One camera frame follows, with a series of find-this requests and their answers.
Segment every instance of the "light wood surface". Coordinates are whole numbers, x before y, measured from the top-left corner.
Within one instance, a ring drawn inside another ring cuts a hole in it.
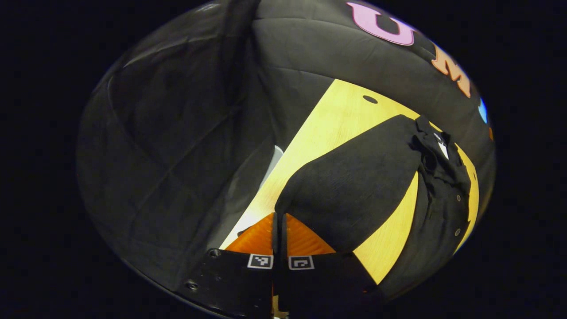
[[[376,99],[378,103],[368,102],[363,98],[364,95]],[[419,114],[385,96],[345,81],[334,80],[220,248],[225,249],[237,238],[239,231],[274,211],[274,205],[286,182],[300,167],[400,114],[411,119],[419,117]],[[475,182],[472,178],[474,166],[460,149],[459,154],[467,165],[471,182]],[[471,187],[469,203],[469,219],[472,221],[464,238],[470,234],[478,209],[478,184],[472,184],[476,185]],[[413,219],[416,195],[417,173],[396,211],[354,251],[376,283],[390,271],[405,245]]]

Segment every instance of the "black shirt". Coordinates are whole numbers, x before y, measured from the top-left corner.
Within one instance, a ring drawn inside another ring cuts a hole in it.
[[[379,285],[389,296],[439,269],[467,230],[471,183],[450,135],[423,116],[392,117],[301,167],[276,211],[292,214],[335,250],[353,251],[391,216],[416,172],[412,228]]]

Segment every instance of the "pink letter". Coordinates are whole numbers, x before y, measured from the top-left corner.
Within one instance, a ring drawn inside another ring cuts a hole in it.
[[[393,43],[401,45],[413,44],[413,29],[410,28],[410,26],[394,18],[390,18],[397,24],[400,33],[393,34],[386,32],[380,29],[376,24],[376,15],[382,15],[380,12],[352,2],[347,2],[346,4],[353,8],[354,22],[364,31]]]

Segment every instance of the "orange letter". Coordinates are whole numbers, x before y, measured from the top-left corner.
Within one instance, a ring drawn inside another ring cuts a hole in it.
[[[435,60],[431,60],[433,66],[436,69],[441,71],[441,73],[445,75],[450,75],[451,80],[456,80],[459,89],[467,96],[467,98],[471,97],[471,83],[466,74],[464,74],[463,70],[451,60],[451,58],[441,50],[438,46],[435,46]]]

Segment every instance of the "white label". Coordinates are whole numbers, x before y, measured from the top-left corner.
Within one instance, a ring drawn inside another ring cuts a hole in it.
[[[443,155],[445,155],[445,157],[449,159],[449,154],[447,153],[447,146],[445,146],[445,142],[443,142],[443,140],[439,137],[439,135],[437,135],[436,133],[433,134],[437,138],[437,144],[439,144],[439,148],[441,148]]]

